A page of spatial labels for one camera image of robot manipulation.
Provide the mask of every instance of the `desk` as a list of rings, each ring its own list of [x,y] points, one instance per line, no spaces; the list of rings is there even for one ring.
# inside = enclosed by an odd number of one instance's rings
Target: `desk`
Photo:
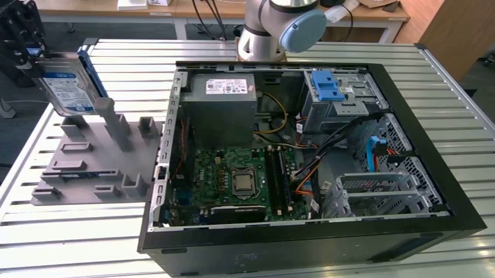
[[[235,61],[235,49],[232,41],[100,40],[91,60],[116,112],[128,121],[140,116],[166,120],[176,61]],[[319,43],[307,52],[288,53],[287,59],[384,65],[488,228],[400,262],[234,277],[494,277],[495,127],[428,51],[402,44]],[[99,116],[85,120],[102,122]],[[144,203],[29,204],[64,134],[60,123],[49,105],[0,186],[1,278],[168,277],[136,252]]]
[[[171,6],[151,6],[147,10],[118,10],[118,0],[36,0],[44,22],[64,23],[172,23],[178,39],[187,39],[186,25],[200,21],[191,0],[174,0]],[[222,19],[226,24],[244,23],[244,4],[216,1]],[[207,3],[198,1],[206,24],[218,24]],[[410,16],[402,8],[396,12],[384,12],[380,8],[368,9],[360,5],[354,11],[354,27],[384,28],[380,42],[391,43],[403,22]],[[347,16],[327,26],[348,27],[351,18]]]
[[[174,23],[176,25],[178,37],[186,38],[186,24],[199,24],[200,21],[196,16],[195,7],[191,0],[176,0],[176,10],[174,15]],[[203,17],[206,24],[218,24],[216,19],[211,13],[207,3],[196,1],[198,10]],[[216,1],[218,10],[226,24],[244,24],[244,4]],[[380,43],[394,42],[395,36],[399,32],[403,22],[408,21],[410,16],[402,8],[394,13],[384,12],[380,8],[370,9],[360,5],[354,11],[354,27],[356,28],[384,28],[380,37]],[[336,23],[327,21],[327,26],[350,27],[351,17],[346,16],[343,20]]]
[[[178,1],[147,10],[118,10],[118,0],[35,0],[43,22],[171,23]]]

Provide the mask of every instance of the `ram slot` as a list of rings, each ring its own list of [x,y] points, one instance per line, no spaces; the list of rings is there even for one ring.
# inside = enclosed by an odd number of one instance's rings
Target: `ram slot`
[[[274,214],[283,215],[288,211],[290,192],[288,180],[282,153],[276,149],[264,151],[266,176],[268,180],[270,205]]]

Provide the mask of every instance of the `cpu socket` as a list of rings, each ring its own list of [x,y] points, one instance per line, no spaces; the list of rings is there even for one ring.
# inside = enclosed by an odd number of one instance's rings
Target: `cpu socket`
[[[242,200],[251,198],[256,193],[255,169],[252,167],[238,167],[232,172],[232,194]]]

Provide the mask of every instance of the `slotted aluminum surface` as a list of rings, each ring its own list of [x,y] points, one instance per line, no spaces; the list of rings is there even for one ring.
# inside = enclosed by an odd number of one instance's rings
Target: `slotted aluminum surface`
[[[235,45],[215,41],[100,40],[91,54],[115,110],[128,121],[163,120],[178,60],[235,60]],[[450,76],[412,45],[320,43],[288,61],[383,64],[488,228],[402,262],[298,269],[246,276],[494,277],[495,141],[492,125]],[[100,122],[98,116],[88,121]],[[29,205],[63,132],[51,106],[0,187],[0,272],[12,277],[167,277],[136,252],[143,203]]]

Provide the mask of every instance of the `wooden table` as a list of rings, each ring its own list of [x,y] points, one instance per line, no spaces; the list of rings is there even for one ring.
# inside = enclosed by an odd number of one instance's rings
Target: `wooden table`
[[[198,10],[206,24],[216,24],[207,3],[198,2]],[[118,0],[36,0],[44,22],[64,23],[172,23],[178,39],[187,39],[186,25],[200,21],[191,0],[174,0],[170,6],[151,6],[147,10],[118,10]],[[226,24],[244,23],[244,4],[216,0],[220,15]],[[384,12],[380,8],[368,9],[360,5],[354,11],[354,27],[383,28],[380,42],[391,43],[403,22],[410,16],[402,8],[396,12]],[[347,16],[328,26],[348,27]]]

